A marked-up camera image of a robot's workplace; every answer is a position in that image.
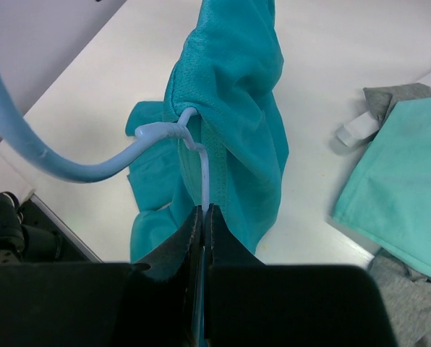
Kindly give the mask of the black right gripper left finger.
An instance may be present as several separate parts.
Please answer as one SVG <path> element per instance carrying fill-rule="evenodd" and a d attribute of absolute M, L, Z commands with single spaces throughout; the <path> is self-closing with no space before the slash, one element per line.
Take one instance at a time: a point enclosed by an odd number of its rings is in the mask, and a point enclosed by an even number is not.
<path fill-rule="evenodd" d="M 0 255 L 0 346 L 196 346 L 202 211 L 139 262 Z"/>

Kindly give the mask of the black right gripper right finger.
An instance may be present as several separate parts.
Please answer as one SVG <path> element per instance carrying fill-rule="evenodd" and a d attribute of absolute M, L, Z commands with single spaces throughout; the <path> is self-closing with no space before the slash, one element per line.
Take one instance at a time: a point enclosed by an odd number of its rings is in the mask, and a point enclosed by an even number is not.
<path fill-rule="evenodd" d="M 369 274 L 353 265 L 266 265 L 205 220 L 205 338 L 210 346 L 395 346 Z"/>

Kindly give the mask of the teal blue t shirt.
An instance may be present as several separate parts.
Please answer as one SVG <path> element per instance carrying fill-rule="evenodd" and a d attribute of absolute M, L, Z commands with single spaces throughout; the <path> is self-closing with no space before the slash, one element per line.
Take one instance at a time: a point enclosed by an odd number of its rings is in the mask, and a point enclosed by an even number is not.
<path fill-rule="evenodd" d="M 175 122 L 189 107 L 196 142 L 208 152 L 210 201 L 251 252 L 276 221 L 289 155 L 273 88 L 283 68 L 273 1 L 204 1 L 162 101 L 143 101 L 125 127 Z M 162 140 L 129 166 L 139 209 L 130 238 L 136 262 L 170 237 L 201 202 L 200 157 Z"/>

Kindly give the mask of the light blue wire hanger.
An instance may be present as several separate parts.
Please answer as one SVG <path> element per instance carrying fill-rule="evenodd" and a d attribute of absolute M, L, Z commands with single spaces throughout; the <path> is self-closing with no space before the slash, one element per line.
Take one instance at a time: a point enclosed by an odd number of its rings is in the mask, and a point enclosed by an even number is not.
<path fill-rule="evenodd" d="M 139 139 L 112 158 L 97 164 L 81 164 L 71 161 L 53 151 L 29 126 L 17 110 L 0 76 L 0 136 L 22 158 L 36 168 L 61 179 L 75 183 L 93 183 L 111 178 L 123 171 L 133 160 L 156 143 L 176 138 L 184 141 L 189 150 L 200 156 L 201 205 L 195 217 L 195 227 L 189 238 L 189 260 L 192 261 L 190 274 L 194 275 L 195 287 L 189 288 L 188 302 L 192 304 L 191 328 L 184 346 L 201 346 L 204 332 L 204 238 L 205 218 L 209 209 L 210 180 L 209 160 L 204 146 L 193 140 L 187 124 L 198 114 L 193 107 L 186 108 L 176 122 L 155 122 L 138 127 L 135 134 Z"/>

